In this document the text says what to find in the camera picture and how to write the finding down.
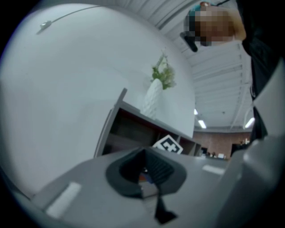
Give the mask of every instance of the black clothing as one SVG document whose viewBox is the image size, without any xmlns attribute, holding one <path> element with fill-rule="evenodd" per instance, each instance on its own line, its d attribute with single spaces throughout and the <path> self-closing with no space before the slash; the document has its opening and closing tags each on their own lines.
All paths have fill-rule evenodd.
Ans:
<svg viewBox="0 0 285 228">
<path fill-rule="evenodd" d="M 252 58 L 252 99 L 257 97 L 273 74 L 280 57 L 284 58 L 281 10 L 278 4 L 263 4 L 257 0 L 236 0 L 246 31 L 242 42 Z M 255 123 L 251 141 L 267 135 L 266 128 L 253 109 Z"/>
</svg>

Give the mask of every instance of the ceiling light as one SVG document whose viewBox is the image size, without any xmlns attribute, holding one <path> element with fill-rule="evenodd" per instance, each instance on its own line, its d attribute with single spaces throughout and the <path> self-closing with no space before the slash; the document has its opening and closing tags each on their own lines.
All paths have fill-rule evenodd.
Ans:
<svg viewBox="0 0 285 228">
<path fill-rule="evenodd" d="M 203 120 L 198 121 L 202 128 L 207 128 Z"/>
<path fill-rule="evenodd" d="M 249 128 L 249 127 L 251 126 L 251 124 L 252 124 L 254 121 L 255 121 L 255 118 L 252 117 L 252 118 L 248 121 L 248 123 L 245 125 L 245 128 Z"/>
</svg>

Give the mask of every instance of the green leaves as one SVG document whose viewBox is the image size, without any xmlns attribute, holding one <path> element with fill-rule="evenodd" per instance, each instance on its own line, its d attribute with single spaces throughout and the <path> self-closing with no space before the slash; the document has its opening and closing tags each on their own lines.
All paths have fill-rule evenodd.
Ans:
<svg viewBox="0 0 285 228">
<path fill-rule="evenodd" d="M 165 66 L 161 72 L 159 72 L 160 65 Z M 160 56 L 157 64 L 152 67 L 152 71 L 153 73 L 151 82 L 153 82 L 155 79 L 159 79 L 162 82 L 164 90 L 176 86 L 176 83 L 174 81 L 174 69 L 168 64 L 167 56 L 164 53 L 162 53 Z"/>
</svg>

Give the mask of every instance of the gray surface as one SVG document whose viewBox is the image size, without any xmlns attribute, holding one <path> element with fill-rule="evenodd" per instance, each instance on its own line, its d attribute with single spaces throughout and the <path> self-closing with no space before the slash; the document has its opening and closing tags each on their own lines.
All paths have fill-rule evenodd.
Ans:
<svg viewBox="0 0 285 228">
<path fill-rule="evenodd" d="M 143 200 L 143 203 L 147 209 L 147 211 L 151 214 L 152 217 L 155 216 L 156 205 L 158 201 L 158 196 L 150 196 Z"/>
<path fill-rule="evenodd" d="M 179 135 L 178 138 L 177 138 L 177 140 L 176 140 L 177 143 L 180 143 L 180 139 L 181 139 L 181 136 Z"/>
<path fill-rule="evenodd" d="M 27 197 L 23 196 L 18 192 L 12 192 L 15 200 L 21 206 L 21 209 L 24 210 L 25 214 L 23 216 L 28 216 L 29 219 L 32 219 L 37 226 L 41 228 L 73 228 L 73 226 L 68 226 L 63 224 L 61 221 L 51 219 L 43 211 L 39 210 Z"/>
<path fill-rule="evenodd" d="M 203 165 L 225 167 L 227 164 L 220 160 L 155 150 L 181 163 L 187 170 L 187 179 L 179 191 L 163 197 L 167 209 L 178 215 L 183 212 L 185 204 L 197 204 L 201 198 L 209 195 L 217 184 L 220 176 L 203 171 Z M 46 186 L 32 199 L 32 202 L 40 209 L 45 209 L 65 186 L 73 181 L 81 184 L 82 189 L 63 215 L 62 221 L 79 227 L 96 225 L 101 228 L 127 228 L 133 227 L 134 224 L 137 224 L 136 227 L 144 228 L 158 226 L 142 200 L 119 195 L 106 180 L 105 170 L 109 164 L 129 152 L 118 152 L 81 163 Z"/>
<path fill-rule="evenodd" d="M 97 143 L 97 146 L 96 146 L 96 149 L 95 149 L 95 153 L 94 153 L 94 157 L 98 157 L 98 156 L 101 156 L 102 153 L 103 153 L 103 150 L 104 150 L 104 146 L 107 142 L 107 139 L 108 139 L 108 135 L 110 133 L 110 130 L 111 130 L 111 127 L 113 125 L 113 122 L 116 118 L 116 115 L 117 115 L 117 112 L 120 108 L 120 105 L 123 101 L 123 98 L 125 97 L 126 95 L 126 92 L 127 92 L 127 89 L 124 88 L 117 100 L 117 102 L 115 103 L 114 105 L 114 108 L 109 112 L 109 115 L 105 121 L 105 124 L 103 126 L 103 129 L 102 129 L 102 132 L 100 134 L 100 137 L 99 137 L 99 140 L 98 140 L 98 143 Z"/>
<path fill-rule="evenodd" d="M 185 202 L 179 219 L 164 227 L 243 227 L 276 189 L 285 165 L 284 146 L 285 136 L 268 137 L 234 153 L 211 193 L 197 204 Z M 272 210 L 266 209 L 265 215 Z"/>
<path fill-rule="evenodd" d="M 285 134 L 285 64 L 280 59 L 269 82 L 254 100 L 268 135 Z"/>
<path fill-rule="evenodd" d="M 147 198 L 158 194 L 158 189 L 155 184 L 151 184 L 147 181 L 140 182 L 139 185 L 142 187 L 142 196 Z"/>
</svg>

